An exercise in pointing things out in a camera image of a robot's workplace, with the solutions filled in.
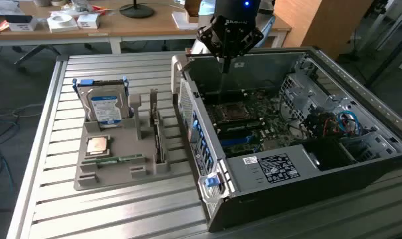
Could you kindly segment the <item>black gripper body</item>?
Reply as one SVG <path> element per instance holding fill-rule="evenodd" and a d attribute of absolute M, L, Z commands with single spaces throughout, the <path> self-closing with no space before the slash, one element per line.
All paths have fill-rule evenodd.
<path fill-rule="evenodd" d="M 223 43 L 227 28 L 256 27 L 255 18 L 258 10 L 258 0 L 215 1 L 214 31 Z"/>

